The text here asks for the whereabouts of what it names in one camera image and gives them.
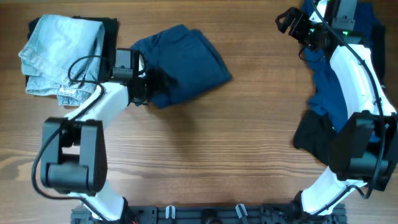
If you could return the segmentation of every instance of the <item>dark blue cloth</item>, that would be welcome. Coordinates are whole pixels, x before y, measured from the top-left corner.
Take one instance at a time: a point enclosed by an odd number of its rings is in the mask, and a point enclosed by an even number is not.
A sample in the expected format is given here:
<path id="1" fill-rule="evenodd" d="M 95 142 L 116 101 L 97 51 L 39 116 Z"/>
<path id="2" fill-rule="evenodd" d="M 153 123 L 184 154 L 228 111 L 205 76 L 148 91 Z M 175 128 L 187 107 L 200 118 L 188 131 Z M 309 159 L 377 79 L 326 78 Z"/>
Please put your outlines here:
<path id="1" fill-rule="evenodd" d="M 311 0 L 306 0 L 302 10 L 308 15 L 313 12 Z M 371 32 L 374 25 L 380 22 L 373 14 L 372 4 L 368 2 L 360 2 L 356 6 L 354 30 L 365 35 L 370 41 Z M 323 57 L 323 51 L 312 52 L 305 49 L 305 58 L 307 60 L 318 60 Z M 308 104 L 317 114 L 323 116 L 328 113 L 336 131 L 340 131 L 347 122 L 347 107 L 345 104 L 343 92 L 336 73 L 331 69 L 327 60 L 317 63 L 308 63 L 308 66 L 315 72 L 313 82 L 317 88 L 315 95 L 310 98 Z"/>
<path id="2" fill-rule="evenodd" d="M 171 78 L 168 91 L 152 97 L 159 108 L 182 103 L 231 80 L 221 56 L 199 30 L 178 25 L 139 40 L 132 47 L 147 68 L 162 68 Z"/>

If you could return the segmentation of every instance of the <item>wooden floor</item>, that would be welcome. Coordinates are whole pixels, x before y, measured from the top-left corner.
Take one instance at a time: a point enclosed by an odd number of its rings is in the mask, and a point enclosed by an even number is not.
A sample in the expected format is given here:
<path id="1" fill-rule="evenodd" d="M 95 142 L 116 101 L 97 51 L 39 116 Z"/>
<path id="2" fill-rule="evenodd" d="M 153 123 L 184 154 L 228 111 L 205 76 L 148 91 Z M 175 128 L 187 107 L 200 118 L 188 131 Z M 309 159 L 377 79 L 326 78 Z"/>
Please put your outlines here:
<path id="1" fill-rule="evenodd" d="M 25 93 L 17 54 L 28 22 L 43 14 L 117 17 L 118 47 L 185 24 L 208 37 L 234 77 L 166 110 L 130 106 L 106 130 L 108 179 L 131 205 L 289 202 L 323 172 L 292 147 L 315 89 L 298 43 L 274 20 L 298 0 L 86 1 L 0 4 L 0 223 L 69 223 L 77 205 L 43 199 L 30 184 L 44 120 L 69 112 Z M 377 2 L 374 10 L 387 26 L 387 95 L 397 107 L 398 3 Z M 397 174 L 385 192 L 345 200 L 349 223 L 398 222 Z"/>

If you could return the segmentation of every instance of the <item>folded denim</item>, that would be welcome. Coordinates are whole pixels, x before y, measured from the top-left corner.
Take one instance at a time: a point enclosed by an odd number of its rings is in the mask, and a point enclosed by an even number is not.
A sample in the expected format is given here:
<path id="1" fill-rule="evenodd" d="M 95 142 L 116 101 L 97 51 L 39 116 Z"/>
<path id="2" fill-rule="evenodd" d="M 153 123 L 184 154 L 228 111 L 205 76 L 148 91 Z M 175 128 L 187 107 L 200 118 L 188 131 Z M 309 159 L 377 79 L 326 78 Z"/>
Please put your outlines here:
<path id="1" fill-rule="evenodd" d="M 68 79 L 69 66 L 80 57 L 101 55 L 103 42 L 102 22 L 44 15 L 19 52 L 22 73 L 30 76 L 26 93 L 57 95 L 59 105 L 81 105 L 96 85 L 72 83 Z M 72 68 L 71 78 L 97 80 L 100 62 L 99 58 L 81 60 Z"/>

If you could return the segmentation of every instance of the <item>wooden table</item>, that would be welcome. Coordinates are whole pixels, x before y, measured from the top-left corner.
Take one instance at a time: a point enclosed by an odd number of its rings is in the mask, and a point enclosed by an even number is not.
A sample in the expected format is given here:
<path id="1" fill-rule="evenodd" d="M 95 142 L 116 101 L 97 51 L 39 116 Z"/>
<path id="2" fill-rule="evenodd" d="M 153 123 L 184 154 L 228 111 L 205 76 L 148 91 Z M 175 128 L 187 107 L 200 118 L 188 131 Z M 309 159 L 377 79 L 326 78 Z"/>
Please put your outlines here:
<path id="1" fill-rule="evenodd" d="M 108 179 L 131 205 L 289 202 L 324 171 L 292 147 L 315 89 L 298 43 L 274 20 L 299 1 L 87 1 L 0 4 L 0 223 L 69 223 L 77 205 L 46 200 L 30 184 L 44 120 L 70 111 L 25 93 L 17 54 L 28 22 L 43 14 L 117 17 L 118 47 L 185 24 L 208 37 L 233 74 L 182 105 L 130 106 L 106 130 Z M 377 2 L 374 11 L 387 26 L 387 95 L 398 106 L 398 4 Z M 395 173 L 385 192 L 345 200 L 349 222 L 397 223 L 397 199 Z"/>

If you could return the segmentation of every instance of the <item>light blue cloth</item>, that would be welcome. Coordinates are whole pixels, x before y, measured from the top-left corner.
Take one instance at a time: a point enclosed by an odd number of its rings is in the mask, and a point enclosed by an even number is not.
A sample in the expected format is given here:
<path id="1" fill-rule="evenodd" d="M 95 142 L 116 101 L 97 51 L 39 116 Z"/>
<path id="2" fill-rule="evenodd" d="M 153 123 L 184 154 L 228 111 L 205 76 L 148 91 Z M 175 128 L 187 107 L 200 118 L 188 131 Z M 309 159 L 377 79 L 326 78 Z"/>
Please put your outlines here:
<path id="1" fill-rule="evenodd" d="M 26 93 L 56 95 L 59 105 L 80 106 L 96 85 L 71 83 L 69 66 L 78 58 L 101 55 L 105 29 L 102 22 L 44 15 L 28 43 L 19 52 L 22 73 L 30 75 Z M 78 62 L 71 72 L 77 80 L 97 80 L 100 58 Z"/>

